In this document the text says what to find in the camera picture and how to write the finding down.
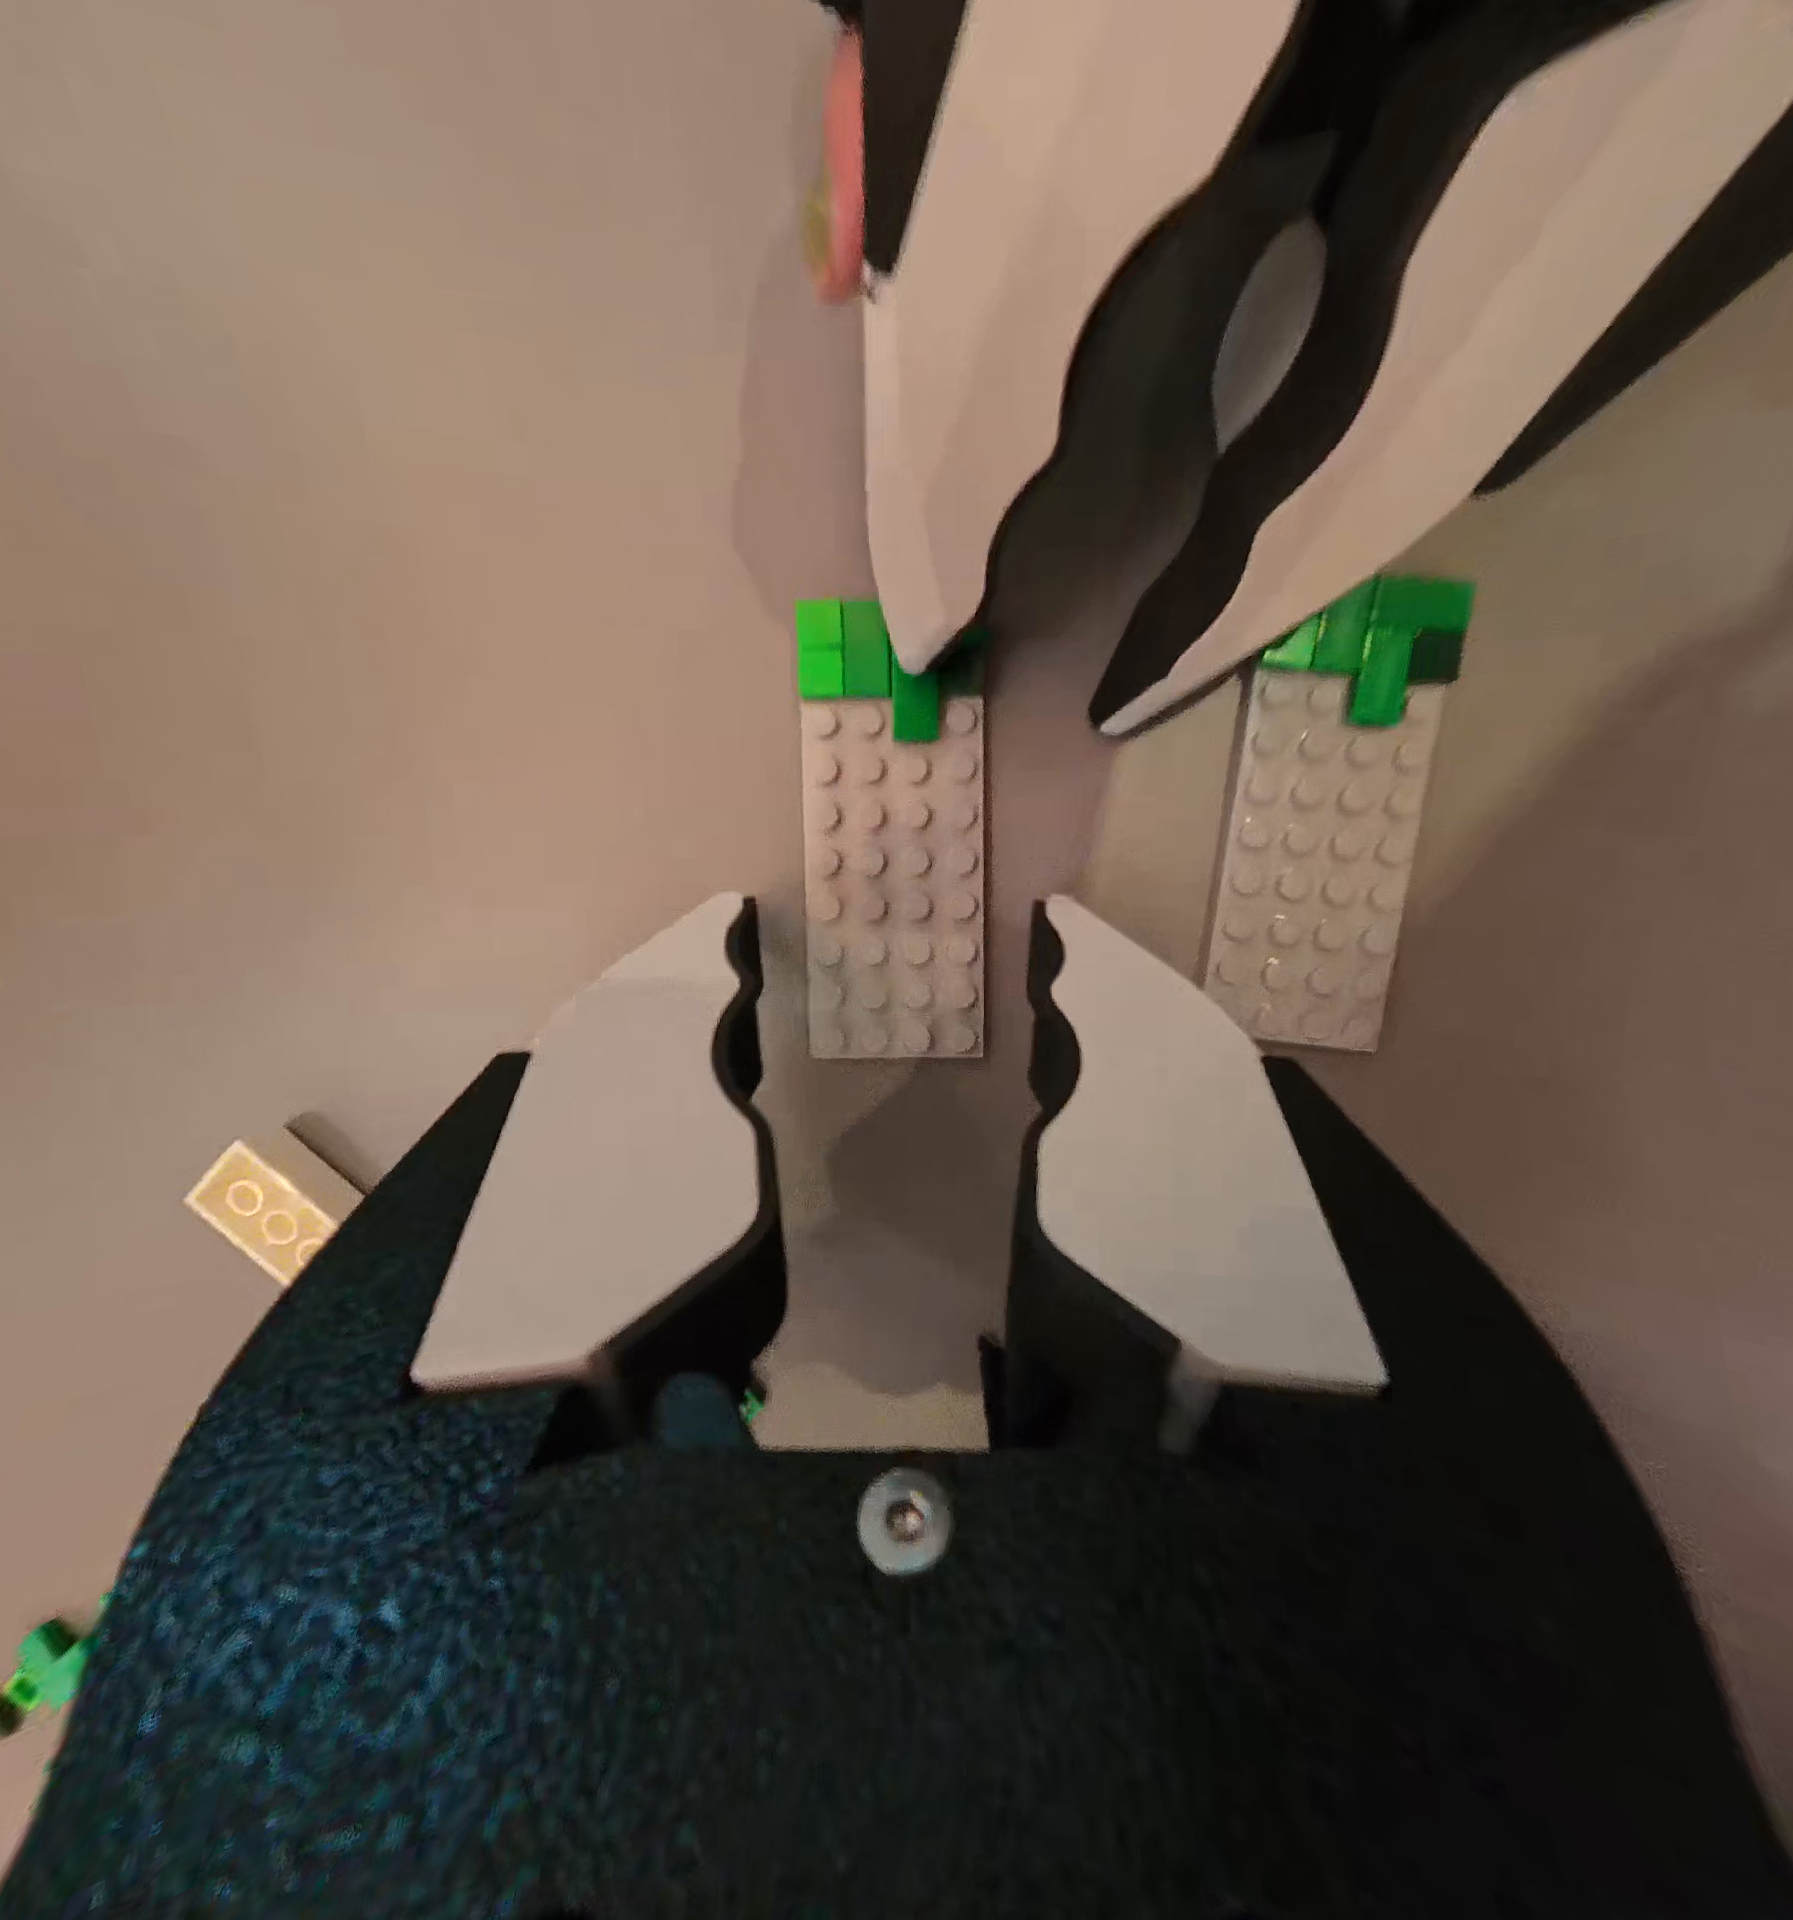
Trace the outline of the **pile of small green bricks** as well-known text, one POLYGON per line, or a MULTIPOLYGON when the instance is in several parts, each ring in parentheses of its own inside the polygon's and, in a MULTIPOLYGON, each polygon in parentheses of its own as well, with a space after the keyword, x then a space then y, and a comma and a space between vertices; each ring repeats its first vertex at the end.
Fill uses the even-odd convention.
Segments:
POLYGON ((0 1737, 14 1737, 32 1715, 67 1713, 87 1684, 98 1627, 42 1617, 21 1634, 14 1668, 0 1684, 0 1737))

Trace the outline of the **long white brick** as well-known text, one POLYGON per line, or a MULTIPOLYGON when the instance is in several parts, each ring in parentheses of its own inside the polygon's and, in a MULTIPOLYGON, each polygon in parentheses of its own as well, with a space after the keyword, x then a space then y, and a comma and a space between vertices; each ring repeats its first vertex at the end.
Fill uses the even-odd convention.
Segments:
POLYGON ((238 1244, 266 1282, 295 1288, 366 1191, 295 1128, 238 1135, 188 1184, 180 1208, 238 1244))

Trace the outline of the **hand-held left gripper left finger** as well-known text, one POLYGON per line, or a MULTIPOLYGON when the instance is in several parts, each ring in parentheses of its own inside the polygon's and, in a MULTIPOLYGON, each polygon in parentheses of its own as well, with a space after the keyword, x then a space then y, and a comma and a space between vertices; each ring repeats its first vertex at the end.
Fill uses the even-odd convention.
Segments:
POLYGON ((605 1440, 756 1450, 745 1400, 790 1306, 756 1001, 756 902, 707 894, 539 1030, 421 1390, 570 1390, 605 1440))

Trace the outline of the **person's right hand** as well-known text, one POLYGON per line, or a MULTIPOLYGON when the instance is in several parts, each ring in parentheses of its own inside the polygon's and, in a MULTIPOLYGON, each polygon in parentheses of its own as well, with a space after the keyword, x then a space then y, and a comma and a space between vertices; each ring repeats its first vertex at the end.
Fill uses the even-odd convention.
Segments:
POLYGON ((823 88, 823 155, 800 216, 809 289, 831 304, 857 298, 864 280, 864 43, 842 21, 823 88))

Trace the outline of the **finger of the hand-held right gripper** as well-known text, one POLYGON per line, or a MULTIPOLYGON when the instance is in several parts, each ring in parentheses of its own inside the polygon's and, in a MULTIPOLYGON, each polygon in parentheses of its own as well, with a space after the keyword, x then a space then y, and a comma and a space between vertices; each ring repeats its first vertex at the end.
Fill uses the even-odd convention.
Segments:
POLYGON ((1431 532, 1793 112, 1793 6, 1454 6, 1324 207, 1315 315, 1212 457, 1087 723, 1137 736, 1431 532))
POLYGON ((857 6, 864 515, 907 674, 978 621, 1098 298, 1154 243, 1212 404, 1229 310, 1339 146, 1259 140, 1308 13, 857 6))

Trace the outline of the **shiny green flat brick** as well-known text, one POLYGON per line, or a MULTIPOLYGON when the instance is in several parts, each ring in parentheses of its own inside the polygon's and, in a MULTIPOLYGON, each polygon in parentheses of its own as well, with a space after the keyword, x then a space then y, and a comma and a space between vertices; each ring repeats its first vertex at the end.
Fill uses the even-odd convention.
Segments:
POLYGON ((1354 727, 1394 727, 1408 717, 1412 694, 1412 629, 1371 629, 1363 657, 1345 680, 1341 717, 1354 727))

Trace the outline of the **grey studded baseplate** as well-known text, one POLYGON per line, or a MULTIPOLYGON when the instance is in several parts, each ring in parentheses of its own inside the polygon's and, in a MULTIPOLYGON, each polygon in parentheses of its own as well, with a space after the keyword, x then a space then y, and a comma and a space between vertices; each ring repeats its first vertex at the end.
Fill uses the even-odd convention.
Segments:
POLYGON ((989 1021, 982 694, 898 739, 889 699, 800 708, 805 1006, 816 1063, 978 1063, 989 1021))
POLYGON ((1408 686, 1403 723, 1359 727, 1341 674, 1252 674, 1200 952, 1252 1042, 1382 1045, 1444 699, 1408 686))

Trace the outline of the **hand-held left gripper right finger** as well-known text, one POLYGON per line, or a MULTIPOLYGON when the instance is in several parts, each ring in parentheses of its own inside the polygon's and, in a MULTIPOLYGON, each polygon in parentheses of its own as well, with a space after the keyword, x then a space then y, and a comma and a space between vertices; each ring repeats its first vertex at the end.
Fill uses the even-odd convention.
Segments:
POLYGON ((1005 1450, 1193 1451, 1224 1390, 1392 1386, 1259 1052, 1071 894, 1031 905, 1005 1450))

